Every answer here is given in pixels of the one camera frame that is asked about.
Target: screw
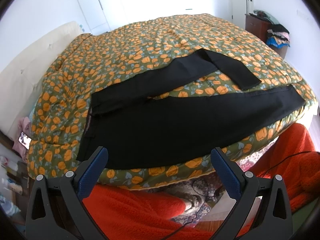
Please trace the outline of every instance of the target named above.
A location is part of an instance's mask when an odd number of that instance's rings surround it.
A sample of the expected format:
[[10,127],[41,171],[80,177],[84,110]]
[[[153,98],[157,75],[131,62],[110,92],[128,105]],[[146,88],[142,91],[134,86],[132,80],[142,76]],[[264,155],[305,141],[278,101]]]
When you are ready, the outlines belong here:
[[282,180],[281,175],[277,174],[277,175],[276,175],[276,180]]
[[66,177],[68,177],[68,178],[70,178],[70,177],[72,177],[73,176],[73,171],[67,171],[66,172]]
[[41,180],[41,179],[43,179],[43,175],[40,174],[37,176],[37,180]]
[[253,177],[253,173],[251,171],[246,171],[245,172],[245,176],[248,178],[252,178]]

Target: black clothing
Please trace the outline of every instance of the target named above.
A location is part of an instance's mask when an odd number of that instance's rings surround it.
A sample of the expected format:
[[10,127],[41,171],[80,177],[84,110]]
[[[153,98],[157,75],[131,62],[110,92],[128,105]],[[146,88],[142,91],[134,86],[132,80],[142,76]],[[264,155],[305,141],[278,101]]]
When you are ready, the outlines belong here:
[[289,33],[289,31],[281,24],[273,24],[270,28],[274,33]]
[[276,35],[276,34],[273,34],[273,33],[268,33],[268,34],[267,34],[267,37],[268,37],[268,38],[277,37],[278,39],[280,39],[280,40],[282,40],[282,41],[287,41],[287,42],[289,42],[289,40],[288,40],[287,38],[284,38],[284,37],[282,37],[282,36],[279,36],[279,35]]
[[109,153],[107,168],[183,163],[236,143],[304,103],[291,85],[210,97],[150,99],[106,115],[88,115],[77,160],[87,160],[104,146]]
[[148,97],[159,96],[217,70],[231,78],[241,90],[248,90],[261,83],[241,61],[199,49],[189,56],[175,58],[166,67],[145,71],[93,93],[92,115],[106,114],[144,102]]

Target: pile of clothes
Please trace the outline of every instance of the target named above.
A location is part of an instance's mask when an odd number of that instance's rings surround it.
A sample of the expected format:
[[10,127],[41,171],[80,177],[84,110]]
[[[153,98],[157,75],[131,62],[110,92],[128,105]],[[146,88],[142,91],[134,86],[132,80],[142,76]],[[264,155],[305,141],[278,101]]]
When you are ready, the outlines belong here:
[[284,46],[290,47],[289,31],[281,24],[273,24],[268,30],[267,45],[273,45],[278,49]]
[[253,12],[254,15],[257,15],[272,24],[271,28],[268,30],[268,39],[266,42],[268,46],[273,45],[278,49],[281,49],[284,46],[290,47],[290,33],[275,17],[268,12],[261,10],[254,10]]

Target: patterned fabric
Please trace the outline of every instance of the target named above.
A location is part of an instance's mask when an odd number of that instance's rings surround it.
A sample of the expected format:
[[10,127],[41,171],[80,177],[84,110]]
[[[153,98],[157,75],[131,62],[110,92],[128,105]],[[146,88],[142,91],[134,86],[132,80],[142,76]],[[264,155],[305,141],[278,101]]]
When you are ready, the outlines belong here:
[[[274,145],[275,142],[276,140],[269,143],[262,150],[255,152],[242,160],[237,161],[237,164],[240,166],[240,168],[243,171],[249,170],[261,158],[261,156],[268,149],[270,149],[272,145]],[[172,190],[177,190],[184,193],[199,195],[201,199],[205,201],[202,207],[199,207],[198,209],[193,210],[191,213],[182,214],[171,219],[172,221],[175,221],[182,225],[192,221],[192,223],[190,223],[188,226],[194,227],[204,216],[206,216],[209,213],[211,208],[214,207],[214,205],[222,197],[224,192],[223,189],[221,189],[219,194],[215,196],[216,190],[220,186],[222,186],[222,182],[219,176],[217,175],[216,172],[212,172],[210,174],[201,176],[200,178],[190,179],[188,181],[178,182],[175,184],[171,184],[169,186],[152,188],[152,189],[147,189],[143,191],[150,192],[150,193],[162,192],[162,191],[168,192],[167,189],[169,189],[171,192]]]
[[[245,158],[267,145],[317,103],[313,91],[299,73],[276,52],[252,34],[209,14],[158,18],[125,25],[99,36],[82,34],[59,55],[44,75],[43,92],[32,122],[29,175],[35,178],[43,174],[49,178],[62,176],[68,170],[76,170],[79,165],[76,156],[92,93],[144,71],[164,67],[173,58],[187,56],[200,48],[242,61],[262,81],[249,91],[293,84],[306,100],[300,110],[224,148],[224,153],[232,160]],[[155,99],[226,93],[243,91],[225,74],[216,71]],[[201,136],[202,125],[205,123],[181,132]],[[149,135],[132,136],[148,139]],[[142,189],[175,183],[212,171],[210,156],[206,155],[170,167],[104,169],[99,182]]]

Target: wire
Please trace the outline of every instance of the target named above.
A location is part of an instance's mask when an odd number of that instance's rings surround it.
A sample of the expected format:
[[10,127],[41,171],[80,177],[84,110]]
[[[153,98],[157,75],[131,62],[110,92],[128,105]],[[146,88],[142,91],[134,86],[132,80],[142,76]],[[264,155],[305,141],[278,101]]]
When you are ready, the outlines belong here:
[[[269,168],[269,169],[263,174],[262,177],[264,177],[270,170],[272,170],[273,168],[279,166],[281,163],[283,163],[283,162],[286,161],[287,159],[289,159],[289,158],[291,158],[291,157],[294,157],[294,156],[297,156],[297,155],[300,155],[300,154],[310,153],[310,152],[315,152],[315,151],[299,152],[299,153],[295,153],[295,154],[292,154],[292,155],[290,155],[290,156],[287,156],[287,157],[284,158],[281,162],[279,162],[278,164],[276,164],[276,165],[272,166],[271,168]],[[200,181],[200,180],[203,180],[203,181],[206,183],[206,186],[207,186],[207,195],[203,195],[203,194],[197,192],[196,189],[194,188],[194,183],[195,183],[195,182],[198,182],[198,181]],[[192,189],[193,189],[199,196],[205,197],[202,205],[200,206],[199,210],[198,210],[197,213],[196,213],[196,216],[195,216],[191,221],[185,223],[183,226],[181,226],[180,228],[178,228],[177,230],[175,230],[175,231],[172,232],[171,234],[165,236],[165,237],[162,238],[161,240],[169,239],[171,236],[175,235],[175,234],[178,233],[180,230],[182,230],[186,225],[192,223],[195,219],[197,219],[198,214],[199,214],[201,208],[203,207],[204,203],[205,203],[206,201],[208,201],[209,198],[217,197],[217,196],[219,195],[219,192],[220,192],[220,190],[222,189],[222,187],[223,187],[223,185],[222,185],[221,187],[217,188],[217,189],[215,190],[213,196],[209,196],[209,184],[208,184],[208,182],[207,182],[205,179],[203,179],[203,178],[198,179],[198,180],[195,180],[195,181],[192,183]]]
[[[207,195],[202,195],[202,194],[200,194],[200,193],[197,192],[197,191],[195,190],[195,188],[194,188],[194,183],[195,183],[195,182],[198,182],[198,181],[201,181],[201,180],[203,180],[203,181],[205,182],[206,186],[207,186]],[[177,230],[175,230],[175,231],[172,232],[171,234],[165,236],[165,237],[162,238],[161,240],[166,240],[166,239],[170,238],[171,236],[175,235],[175,234],[178,233],[180,230],[182,230],[186,225],[191,224],[195,219],[198,218],[198,214],[199,214],[201,208],[203,207],[204,203],[205,203],[206,201],[208,201],[209,198],[216,197],[215,194],[214,194],[213,196],[209,196],[209,184],[208,184],[208,182],[207,182],[205,179],[203,179],[203,178],[198,179],[198,180],[195,180],[195,181],[192,183],[192,189],[193,189],[199,196],[205,197],[202,205],[200,206],[199,210],[198,210],[197,213],[196,213],[196,216],[195,216],[193,219],[191,219],[191,221],[185,223],[183,226],[179,227]]]
[[292,155],[289,155],[287,156],[286,158],[284,158],[281,162],[279,162],[278,164],[274,165],[273,167],[271,167],[270,169],[268,169],[264,174],[263,176],[261,177],[264,177],[270,170],[272,170],[273,168],[279,166],[281,163],[283,163],[284,161],[286,161],[287,159],[291,158],[291,157],[294,157],[294,156],[297,156],[297,155],[300,155],[300,154],[303,154],[303,153],[311,153],[311,152],[315,152],[315,151],[305,151],[305,152],[299,152],[299,153],[295,153],[295,154],[292,154]]

